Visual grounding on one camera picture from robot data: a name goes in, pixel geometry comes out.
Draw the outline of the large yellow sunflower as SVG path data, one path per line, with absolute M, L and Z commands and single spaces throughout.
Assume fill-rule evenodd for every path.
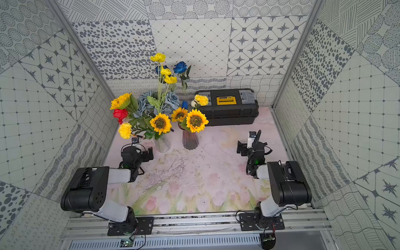
M 153 130 L 159 135 L 167 134 L 171 131 L 172 125 L 168 115 L 159 113 L 153 119 L 150 120 L 150 125 Z

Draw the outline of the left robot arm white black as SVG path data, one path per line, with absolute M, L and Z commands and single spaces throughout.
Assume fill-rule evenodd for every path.
M 154 159 L 151 147 L 139 143 L 127 144 L 120 150 L 122 162 L 118 168 L 87 167 L 76 170 L 61 198 L 61 208 L 74 213 L 87 213 L 105 219 L 108 236 L 150 235 L 154 218 L 137 218 L 131 207 L 107 197 L 110 185 L 133 183 L 144 170 L 141 164 Z

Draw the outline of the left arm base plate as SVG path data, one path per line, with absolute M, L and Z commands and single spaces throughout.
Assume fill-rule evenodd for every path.
M 139 217 L 133 222 L 110 222 L 108 224 L 108 236 L 131 236 L 131 235 L 151 235 L 154 224 L 154 217 Z

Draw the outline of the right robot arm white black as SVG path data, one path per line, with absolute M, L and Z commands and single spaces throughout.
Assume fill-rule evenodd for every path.
M 312 193 L 297 161 L 266 162 L 266 143 L 238 142 L 237 153 L 247 157 L 246 174 L 269 182 L 271 196 L 257 203 L 251 227 L 284 228 L 280 218 L 286 209 L 298 210 L 312 200 Z

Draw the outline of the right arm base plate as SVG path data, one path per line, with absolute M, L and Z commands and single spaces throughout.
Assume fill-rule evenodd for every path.
M 238 215 L 241 231 L 259 230 L 284 230 L 285 224 L 281 215 L 276 217 L 262 217 L 254 213 L 241 213 Z

